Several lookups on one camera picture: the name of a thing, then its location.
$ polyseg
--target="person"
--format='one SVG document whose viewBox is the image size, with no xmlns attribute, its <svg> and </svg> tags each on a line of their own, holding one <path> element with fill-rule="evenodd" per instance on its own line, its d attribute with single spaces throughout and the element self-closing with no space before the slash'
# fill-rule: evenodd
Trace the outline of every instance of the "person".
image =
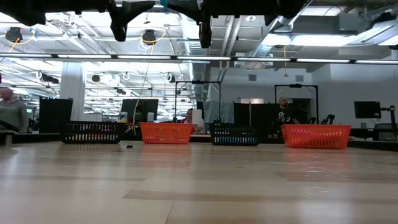
<svg viewBox="0 0 398 224">
<path fill-rule="evenodd" d="M 29 119 L 25 104 L 15 99 L 9 88 L 0 89 L 0 96 L 0 130 L 27 132 Z"/>
<path fill-rule="evenodd" d="M 289 101 L 286 97 L 279 98 L 278 124 L 300 124 L 289 110 Z"/>
<path fill-rule="evenodd" d="M 189 109 L 188 111 L 187 111 L 187 117 L 185 117 L 184 119 L 182 119 L 181 120 L 181 123 L 183 123 L 183 124 L 192 124 L 192 116 L 193 116 L 193 109 L 191 108 L 191 109 Z M 196 124 L 196 125 L 194 125 L 193 127 L 192 127 L 192 132 L 193 133 L 203 133 L 203 127 L 205 126 L 205 122 L 204 122 L 204 120 L 202 119 L 201 120 L 202 121 L 202 123 L 201 124 Z"/>
</svg>

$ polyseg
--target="column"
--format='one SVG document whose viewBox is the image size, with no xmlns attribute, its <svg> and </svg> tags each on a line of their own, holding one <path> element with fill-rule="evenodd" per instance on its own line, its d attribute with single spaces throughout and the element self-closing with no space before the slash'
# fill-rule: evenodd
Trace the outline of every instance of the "column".
<svg viewBox="0 0 398 224">
<path fill-rule="evenodd" d="M 73 99 L 72 121 L 83 120 L 85 110 L 86 73 L 83 64 L 64 62 L 62 66 L 60 99 Z"/>
</svg>

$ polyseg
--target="plastic basket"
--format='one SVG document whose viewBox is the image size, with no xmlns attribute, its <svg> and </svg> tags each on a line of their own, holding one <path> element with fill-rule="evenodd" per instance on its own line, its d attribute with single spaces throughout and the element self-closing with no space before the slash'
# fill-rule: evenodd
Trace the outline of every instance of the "plastic basket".
<svg viewBox="0 0 398 224">
<path fill-rule="evenodd" d="M 346 148 L 350 130 L 350 125 L 286 124 L 282 126 L 286 146 L 313 149 Z"/>
<path fill-rule="evenodd" d="M 257 146 L 260 143 L 258 130 L 252 127 L 211 124 L 210 134 L 211 143 L 216 146 Z"/>
<path fill-rule="evenodd" d="M 147 144 L 189 144 L 192 124 L 140 123 L 142 141 Z"/>
<path fill-rule="evenodd" d="M 122 123 L 67 121 L 61 130 L 66 144 L 117 144 L 124 133 Z"/>
</svg>

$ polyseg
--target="black basket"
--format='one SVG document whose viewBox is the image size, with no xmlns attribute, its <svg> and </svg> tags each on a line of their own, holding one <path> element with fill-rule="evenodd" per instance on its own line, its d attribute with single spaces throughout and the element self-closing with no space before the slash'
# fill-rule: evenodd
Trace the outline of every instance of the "black basket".
<svg viewBox="0 0 398 224">
<path fill-rule="evenodd" d="M 210 133 L 211 143 L 216 146 L 257 146 L 260 144 L 258 130 L 252 127 L 211 124 Z"/>
<path fill-rule="evenodd" d="M 67 121 L 61 132 L 66 144 L 117 144 L 121 141 L 125 124 L 91 121 Z"/>
</svg>

